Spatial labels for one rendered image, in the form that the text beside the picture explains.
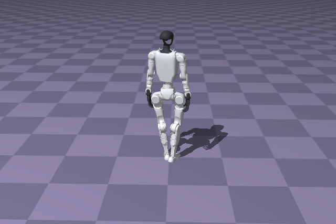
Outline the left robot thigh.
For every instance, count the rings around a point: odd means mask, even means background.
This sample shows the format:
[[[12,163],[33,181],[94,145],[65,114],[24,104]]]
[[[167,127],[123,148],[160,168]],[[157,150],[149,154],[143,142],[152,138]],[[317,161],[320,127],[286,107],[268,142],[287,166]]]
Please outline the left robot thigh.
[[[161,93],[155,92],[152,94],[151,101],[153,102],[153,107],[156,113],[157,122],[160,124],[161,132],[167,130],[167,126],[164,120],[164,113],[163,113],[163,100],[161,100]]]

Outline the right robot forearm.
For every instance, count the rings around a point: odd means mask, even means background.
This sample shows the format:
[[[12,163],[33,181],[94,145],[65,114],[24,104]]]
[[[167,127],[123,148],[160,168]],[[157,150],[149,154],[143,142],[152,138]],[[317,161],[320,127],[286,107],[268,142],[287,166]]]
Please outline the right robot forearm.
[[[190,86],[189,86],[189,78],[188,78],[188,73],[186,73],[186,80],[183,80],[182,81],[182,84],[183,84],[183,90],[184,90],[184,95],[186,96],[187,93],[190,94],[191,96],[191,93],[190,93]]]

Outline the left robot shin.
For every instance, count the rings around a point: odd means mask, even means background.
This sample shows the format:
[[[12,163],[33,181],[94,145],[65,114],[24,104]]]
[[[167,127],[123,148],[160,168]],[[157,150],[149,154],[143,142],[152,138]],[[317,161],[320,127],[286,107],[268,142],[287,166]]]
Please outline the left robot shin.
[[[169,155],[169,151],[168,151],[168,147],[167,147],[167,133],[166,133],[166,131],[161,132],[160,124],[158,124],[158,129],[159,129],[159,134],[160,134],[160,140],[161,140],[161,143],[164,147],[165,155],[166,155],[166,153]]]

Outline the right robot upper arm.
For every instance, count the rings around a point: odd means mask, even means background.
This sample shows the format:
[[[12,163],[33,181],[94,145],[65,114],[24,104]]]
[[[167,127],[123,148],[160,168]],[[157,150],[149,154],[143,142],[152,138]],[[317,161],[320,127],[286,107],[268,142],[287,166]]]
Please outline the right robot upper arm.
[[[177,52],[176,54],[176,59],[179,62],[179,67],[180,67],[180,79],[186,80],[186,55],[180,52]]]

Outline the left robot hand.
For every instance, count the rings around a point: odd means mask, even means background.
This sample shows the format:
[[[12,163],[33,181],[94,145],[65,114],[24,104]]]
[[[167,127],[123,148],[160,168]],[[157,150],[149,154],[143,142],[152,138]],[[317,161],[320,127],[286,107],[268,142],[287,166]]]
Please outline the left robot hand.
[[[152,94],[152,93],[150,93],[150,90],[147,89],[147,90],[146,90],[147,101],[148,101],[149,106],[150,106],[151,108],[153,108],[153,104],[151,103],[151,94]]]

